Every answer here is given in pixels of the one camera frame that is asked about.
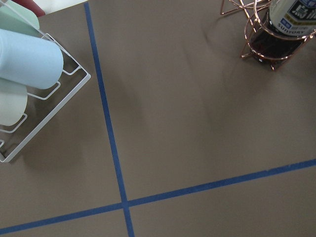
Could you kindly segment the light blue plastic cup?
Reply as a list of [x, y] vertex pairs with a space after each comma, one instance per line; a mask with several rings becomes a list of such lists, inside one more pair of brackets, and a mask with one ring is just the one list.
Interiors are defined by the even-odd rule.
[[54, 42], [1, 29], [1, 78], [48, 89], [59, 80], [63, 66], [63, 54]]

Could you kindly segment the cream white plastic cup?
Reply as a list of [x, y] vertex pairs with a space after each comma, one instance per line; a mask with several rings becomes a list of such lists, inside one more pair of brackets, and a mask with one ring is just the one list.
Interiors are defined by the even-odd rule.
[[22, 117], [28, 100], [25, 85], [0, 79], [0, 124], [12, 126]]

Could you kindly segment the front dark drink bottle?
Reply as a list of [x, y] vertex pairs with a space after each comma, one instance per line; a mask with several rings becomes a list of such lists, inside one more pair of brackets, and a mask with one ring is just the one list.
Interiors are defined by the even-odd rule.
[[[263, 17], [263, 23], [274, 34], [299, 38], [316, 30], [316, 2], [314, 0], [273, 0]], [[285, 40], [260, 28], [250, 40], [252, 55], [259, 62], [265, 57], [284, 58], [293, 54], [304, 40]]]

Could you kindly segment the mint green plastic cup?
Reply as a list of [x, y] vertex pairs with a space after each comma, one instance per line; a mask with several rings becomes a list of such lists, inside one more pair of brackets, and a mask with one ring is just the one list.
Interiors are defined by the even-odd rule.
[[29, 36], [39, 37], [38, 17], [27, 8], [13, 1], [0, 5], [0, 28]]

